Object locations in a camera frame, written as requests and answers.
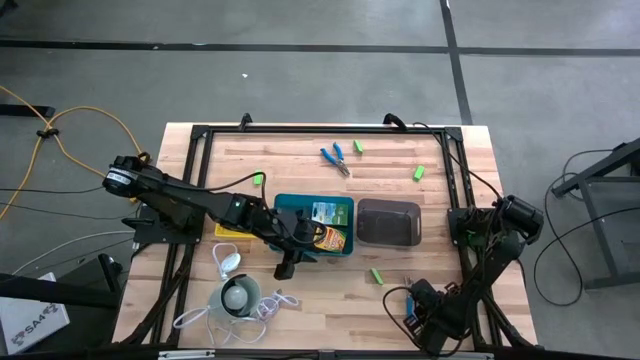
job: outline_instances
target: yellow object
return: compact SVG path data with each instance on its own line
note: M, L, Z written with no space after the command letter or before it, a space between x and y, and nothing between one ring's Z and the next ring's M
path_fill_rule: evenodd
M346 242L347 237L342 231L327 226L327 235L322 242L315 244L315 247L331 252L342 252Z
M225 229L218 223L216 223L216 229L214 234L220 237L230 237L230 238L236 238L236 239L257 239L257 237L248 233L241 233L239 231Z
M131 138L131 141L133 142L133 146L135 146L136 151L138 151L138 154L142 153L142 149L140 149L140 146L138 145L138 142L136 141L136 139L133 136L133 134L131 133L131 131L127 128L127 126L120 119L118 119L114 115L112 115L112 114L110 114L110 113L108 113L108 112L106 112L106 111L104 111L104 110L102 110L100 108L96 108L96 107L92 107L92 106L76 106L76 107L73 107L71 109L67 109L67 110L55 115L54 117L51 118L51 120L47 121L47 119L45 119L44 116L42 116L42 114L40 114L33 106L31 106L31 104L26 102L20 96L14 94L11 90L7 89L6 87L4 87L2 85L0 85L0 90L6 92L7 94L9 94L9 95L13 96L14 98L16 98L18 101L20 101L25 106L27 106L31 111L33 111L33 113L36 114L40 118L40 120L44 121L44 124L45 124L44 131L47 131L47 130L53 128L53 123L55 123L63 115L66 115L66 114L68 114L70 112L77 111L77 110L89 110L89 111L99 112L99 113L101 113L101 114L103 114L105 116L108 116L111 119L115 120L124 129L124 131L127 133L127 135L129 135L129 138ZM74 158L73 156L71 156L71 154L69 154L67 152L67 150L64 148L64 145L62 144L62 141L60 140L58 135L53 135L53 137L56 140L56 142L58 143L58 147L60 148L60 151L62 151L64 156L66 156L69 160L71 160L74 163L82 166L83 168L95 173L96 175L99 175L101 177L105 177L105 174L101 173L100 171L92 168L91 166L89 166L89 165L83 163L82 161L80 161L80 160ZM11 196L9 201L7 202L7 205L5 205L5 207L2 210L2 212L0 212L0 219L2 219L4 217L4 215L7 213L7 211L9 211L9 207L11 206L11 204L13 204L14 200L18 196L18 193L20 192L20 190L22 190L24 185L29 180L29 177L31 176L31 172L33 171L33 165L36 162L36 157L38 155L38 150L40 150L40 145L42 145L42 138L38 137L38 140L36 141L36 145L33 147L33 152L31 153L31 160L29 161L29 167L27 168L27 172L24 175L24 178L22 179L22 182L20 183L20 186L18 186L18 191L13 193L13 195Z

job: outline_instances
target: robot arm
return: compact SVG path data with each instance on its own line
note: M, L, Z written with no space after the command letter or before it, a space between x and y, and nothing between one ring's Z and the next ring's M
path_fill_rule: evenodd
M481 249L477 251L478 264L461 285L451 283L442 292L420 279L411 286L415 316L407 317L404 325L413 342L432 356L440 354L447 338L461 341L466 337L481 299L512 346L533 346L517 333L487 291L511 261L518 259L525 245L538 239L544 222L542 212L513 195L493 205L491 209L457 210L449 218L454 243Z
M189 229L202 211L220 225L251 233L284 252L274 277L290 279L294 265L316 260L304 254L314 251L314 238L326 228L301 213L269 209L264 199L246 194L211 192L171 177L138 157L118 156L102 182L106 190L122 197L136 197L157 211L176 231Z

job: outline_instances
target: black clamp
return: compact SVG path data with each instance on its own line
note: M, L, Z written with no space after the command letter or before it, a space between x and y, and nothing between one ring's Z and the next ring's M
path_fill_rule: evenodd
M244 115L242 115L242 120L240 121L240 132L244 132L244 129L247 127L248 123L252 123L253 119L251 118L251 115L249 115L249 113L244 113Z
M388 113L384 116L384 120L382 120L382 125L391 125L394 124L402 131L407 131L407 125L404 124L399 117L393 115L392 113Z
M58 134L60 134L60 131L54 128L51 128L47 131L42 131L42 130L36 131L36 135L40 136L43 139L48 139L49 137L53 135L58 135Z

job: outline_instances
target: concrete floor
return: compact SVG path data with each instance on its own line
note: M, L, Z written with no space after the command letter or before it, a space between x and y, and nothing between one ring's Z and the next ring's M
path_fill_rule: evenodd
M447 44L437 0L125 0L20 1L0 19L0 37L41 40L272 44ZM450 0L460 46L637 48L640 4L633 0ZM542 207L546 187L573 153L611 148L640 135L640 58L462 56L474 124L488 125L506 193ZM407 121L460 124L448 55L39 50L0 48L0 84L32 103L62 110L94 105L121 117L156 154L169 121L378 123L387 112ZM0 94L0 103L12 102ZM3 118L0 187L15 187L29 160L35 119ZM100 169L133 152L109 120L79 113L61 121L68 150ZM579 170L598 158L575 161ZM30 188L85 189L96 176L69 163L53 142L38 158ZM9 194L0 194L6 201ZM22 194L18 204L114 216L132 211L101 192ZM569 199L550 201L558 230L587 218ZM53 246L85 234L125 229L12 209L0 221L0 271L10 272ZM100 238L60 251L56 263L125 240ZM569 308L533 288L532 266L551 240L545 229L523 263L540 344L549 349L637 357L640 285L586 292ZM585 278L607 274L590 228L567 240ZM130 244L110 249L127 265ZM559 247L541 263L541 288L556 301L577 290ZM75 261L54 267L60 276Z

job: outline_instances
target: butcher block table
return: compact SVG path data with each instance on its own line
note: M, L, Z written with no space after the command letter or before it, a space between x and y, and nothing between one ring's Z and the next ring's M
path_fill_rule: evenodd
M182 178L192 125L167 124L157 167L171 176ZM463 126L462 133L470 169L501 191L488 128ZM357 154L353 140L360 141L364 154ZM333 151L331 145L334 141L342 147L345 163L351 171L349 178L343 177L320 154L322 147ZM200 168L203 145L199 146L193 183ZM196 247L185 311L206 306L211 292L221 284L211 250L218 242L233 242L242 255L242 261L232 274L252 276L260 284L263 296L282 289L284 294L297 297L300 305L283 305L268 322L264 337L255 344L232 339L221 345L225 333L215 330L212 324L217 347L415 350L386 315L381 300L389 289L404 285L404 276L407 275L414 281L425 278L438 290L449 282L460 283L462 280L458 252L451 245L446 222L450 202L442 156L440 146L429 135L215 134L206 187L227 184L260 169L267 174L266 197L270 206L279 193L348 196L356 203L363 198L414 202L422 209L422 242L408 250L368 247L356 242L353 254L348 257L317 257L317 263L297 264L292 279L277 281L273 272L281 261L281 254L269 250L257 239L217 238L214 235L215 223L207 218L202 241ZM422 179L415 182L412 177L418 165L423 165L425 172ZM460 169L455 164L454 170L458 176L457 184L461 184ZM494 200L491 190L475 178L472 178L472 184L477 205L491 206ZM251 180L226 191L260 195L260 187ZM459 198L464 204L464 196L459 194ZM158 297L167 248L163 244L151 245L134 258L114 341L129 335ZM220 259L229 253L228 248L218 249ZM379 271L384 285L376 283L371 268ZM517 263L513 262L496 281L493 294L524 338L536 343L524 281ZM406 292L402 291L388 297L389 310L398 320L405 315L405 297ZM174 303L175 295L167 306L161 341L165 341L169 334ZM490 339L482 306L479 307L479 315L483 336ZM251 340L259 332L256 325L243 324L234 332ZM455 344L449 339L445 350ZM182 330L179 346L211 347L203 318ZM469 337L461 350L472 348Z

